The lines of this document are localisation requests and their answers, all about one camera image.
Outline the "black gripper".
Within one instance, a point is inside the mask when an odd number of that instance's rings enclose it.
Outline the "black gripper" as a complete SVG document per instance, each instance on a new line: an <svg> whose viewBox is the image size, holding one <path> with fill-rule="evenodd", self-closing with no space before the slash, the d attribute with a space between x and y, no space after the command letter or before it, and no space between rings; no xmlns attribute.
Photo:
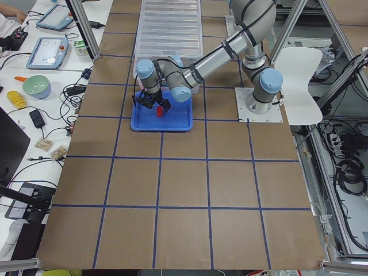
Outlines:
<svg viewBox="0 0 368 276"><path fill-rule="evenodd" d="M138 93L138 95L133 95L132 98L134 107L137 107L138 105L143 105L149 109L152 109L154 104L157 103L165 111L169 111L171 108L170 101L163 98L163 94L161 91L153 94L150 94L147 91L141 91Z"/></svg>

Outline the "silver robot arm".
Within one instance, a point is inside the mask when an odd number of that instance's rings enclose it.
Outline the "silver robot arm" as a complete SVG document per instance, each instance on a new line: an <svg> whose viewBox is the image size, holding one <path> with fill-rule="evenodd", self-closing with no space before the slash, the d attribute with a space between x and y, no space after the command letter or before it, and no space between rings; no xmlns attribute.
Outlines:
<svg viewBox="0 0 368 276"><path fill-rule="evenodd" d="M198 61L182 66L180 56L173 55L137 63L137 77L143 89L132 96L134 105L152 109L158 104L168 111L171 104L163 96L161 81L166 82L175 101L185 102L190 99L195 86L241 53L245 54L244 70L250 78L255 70L265 68L261 43L275 22L275 1L229 1L228 4L235 19L236 32Z"/></svg>

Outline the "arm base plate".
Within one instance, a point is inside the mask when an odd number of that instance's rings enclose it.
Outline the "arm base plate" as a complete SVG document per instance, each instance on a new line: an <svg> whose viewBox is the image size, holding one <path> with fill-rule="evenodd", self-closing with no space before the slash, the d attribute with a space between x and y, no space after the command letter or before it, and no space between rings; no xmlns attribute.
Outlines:
<svg viewBox="0 0 368 276"><path fill-rule="evenodd" d="M240 122L283 123L277 96L269 103L258 102L254 88L236 87L237 112Z"/></svg>

